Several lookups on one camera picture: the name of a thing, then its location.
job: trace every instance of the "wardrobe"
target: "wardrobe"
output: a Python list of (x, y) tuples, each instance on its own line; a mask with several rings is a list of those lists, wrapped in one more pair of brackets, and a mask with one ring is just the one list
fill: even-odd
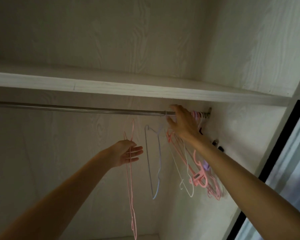
[[(300, 0), (0, 0), (0, 232), (100, 150), (164, 116), (7, 107), (37, 104), (208, 112), (202, 132), (258, 176), (300, 100)], [(226, 239), (240, 210), (180, 179), (164, 133), (157, 197), (132, 164), (140, 240)], [(147, 133), (156, 187), (157, 136)], [(176, 157), (186, 186), (187, 168)], [(61, 239), (132, 240), (126, 169), (111, 169)]]

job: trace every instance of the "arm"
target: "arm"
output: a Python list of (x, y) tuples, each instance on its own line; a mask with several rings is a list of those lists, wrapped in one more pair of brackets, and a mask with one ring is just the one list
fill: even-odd
[(171, 128), (204, 157), (259, 234), (265, 240), (300, 239), (300, 212), (200, 135), (188, 110), (179, 105), (171, 108), (177, 118), (177, 123), (167, 119)]
[(79, 171), (17, 218), (0, 235), (6, 239), (57, 239), (71, 222), (89, 194), (112, 167), (132, 162), (142, 147), (132, 141), (119, 141), (90, 159)]

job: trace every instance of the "metal rod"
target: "metal rod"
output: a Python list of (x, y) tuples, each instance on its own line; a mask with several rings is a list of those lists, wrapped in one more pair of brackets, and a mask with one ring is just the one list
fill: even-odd
[(175, 112), (168, 112), (168, 111), (89, 108), (89, 107), (46, 105), (46, 104), (25, 104), (25, 103), (13, 103), (13, 102), (0, 102), (0, 108), (36, 109), (36, 110), (48, 110), (48, 111), (66, 111), (66, 112), (116, 114), (116, 115), (143, 115), (143, 116), (175, 115)]

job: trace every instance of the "wooden shelf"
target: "wooden shelf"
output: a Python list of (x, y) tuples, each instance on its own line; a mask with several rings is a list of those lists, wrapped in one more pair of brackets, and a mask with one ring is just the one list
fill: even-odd
[(189, 79), (4, 62), (0, 62), (0, 87), (273, 106), (287, 106), (291, 99)]

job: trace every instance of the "person's right arm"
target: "person's right arm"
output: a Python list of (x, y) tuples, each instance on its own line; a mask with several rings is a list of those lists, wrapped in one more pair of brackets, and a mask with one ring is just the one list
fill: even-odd
[(204, 157), (259, 234), (265, 240), (300, 239), (300, 212), (199, 134), (188, 110), (180, 105), (171, 108), (177, 121), (167, 118), (171, 128)]

